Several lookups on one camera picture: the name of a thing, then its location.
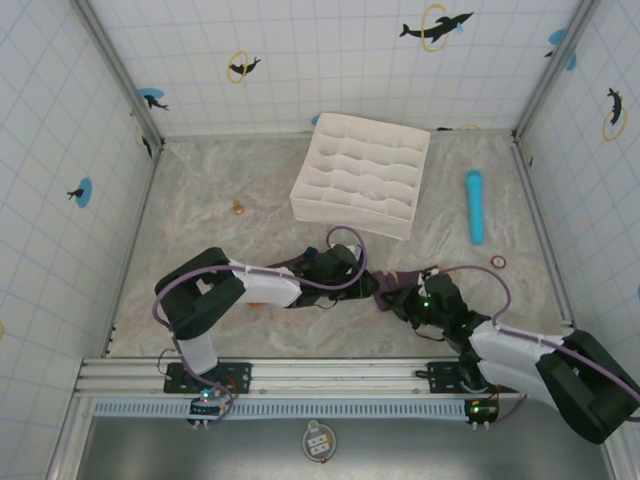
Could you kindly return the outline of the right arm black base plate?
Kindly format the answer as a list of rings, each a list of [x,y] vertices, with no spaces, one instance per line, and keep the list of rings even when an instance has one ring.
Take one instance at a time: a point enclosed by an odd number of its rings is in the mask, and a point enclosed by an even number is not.
[[[496,385],[481,380],[477,386],[469,386],[461,374],[457,361],[432,361],[424,367],[414,370],[415,378],[428,383],[433,394],[469,394],[494,396],[498,390]]]

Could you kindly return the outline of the white fabric divided organizer box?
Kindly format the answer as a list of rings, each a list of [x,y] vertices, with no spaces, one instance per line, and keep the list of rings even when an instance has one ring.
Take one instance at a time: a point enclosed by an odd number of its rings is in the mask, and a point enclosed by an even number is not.
[[[294,218],[407,241],[431,134],[323,113],[290,193]]]

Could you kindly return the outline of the light blue cylindrical tool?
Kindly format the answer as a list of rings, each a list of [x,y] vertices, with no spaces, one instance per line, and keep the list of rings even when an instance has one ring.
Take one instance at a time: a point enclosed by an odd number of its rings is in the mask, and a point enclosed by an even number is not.
[[[484,243],[484,178],[479,170],[470,170],[466,175],[469,205],[470,237],[474,245]]]

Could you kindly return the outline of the purple sock with orange cuff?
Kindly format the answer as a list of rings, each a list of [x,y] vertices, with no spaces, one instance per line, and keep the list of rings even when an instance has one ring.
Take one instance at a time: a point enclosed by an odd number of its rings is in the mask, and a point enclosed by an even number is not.
[[[317,256],[318,250],[314,247],[308,247],[302,254],[266,266],[266,269],[292,276],[300,275]],[[243,282],[245,283],[243,298],[251,306],[274,305],[284,308],[299,308],[305,305],[303,290],[298,281],[255,275],[246,277]]]

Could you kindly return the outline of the aluminium mounting rail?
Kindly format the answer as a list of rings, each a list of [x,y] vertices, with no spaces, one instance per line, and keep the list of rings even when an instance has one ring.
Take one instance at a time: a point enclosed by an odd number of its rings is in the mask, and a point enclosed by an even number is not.
[[[82,398],[194,398],[199,389],[191,380],[179,380],[178,390],[168,393],[166,367],[169,357],[90,359],[82,362],[74,395]],[[426,370],[429,358],[360,359],[249,359],[247,381],[224,384],[240,391],[241,399],[400,399],[400,398],[487,398],[490,391],[470,393],[459,387],[432,393],[432,382],[415,376]]]

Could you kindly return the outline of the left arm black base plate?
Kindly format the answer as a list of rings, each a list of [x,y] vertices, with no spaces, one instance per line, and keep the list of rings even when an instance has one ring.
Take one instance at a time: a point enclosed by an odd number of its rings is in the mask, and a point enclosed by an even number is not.
[[[202,373],[208,382],[218,383],[233,394],[247,394],[252,379],[252,364],[248,362],[220,362],[214,369]],[[208,383],[192,377],[179,362],[167,366],[163,392],[166,394],[195,394],[209,389]]]

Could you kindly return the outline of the aluminium frame post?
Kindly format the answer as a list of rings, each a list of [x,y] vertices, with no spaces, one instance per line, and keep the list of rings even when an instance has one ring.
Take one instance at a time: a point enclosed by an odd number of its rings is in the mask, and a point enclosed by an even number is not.
[[[69,2],[128,103],[132,116],[141,128],[141,137],[147,141],[151,149],[151,156],[158,155],[164,147],[164,139],[90,0],[69,0]]]
[[[512,131],[514,142],[519,145],[531,129],[544,103],[552,93],[555,84],[566,70],[577,46],[589,26],[592,18],[603,0],[579,0],[577,9],[565,29],[565,34],[551,57],[550,64],[544,71],[533,91],[516,128]]]

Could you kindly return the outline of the purple sock with striped cuff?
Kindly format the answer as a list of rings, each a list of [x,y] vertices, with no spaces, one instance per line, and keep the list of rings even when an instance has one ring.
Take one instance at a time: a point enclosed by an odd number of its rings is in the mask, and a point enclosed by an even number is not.
[[[381,312],[391,309],[389,303],[383,299],[383,295],[407,287],[421,286],[425,279],[431,274],[429,269],[414,271],[392,271],[381,270],[372,273],[374,280],[378,284],[377,290],[373,293],[373,298],[377,308]]]

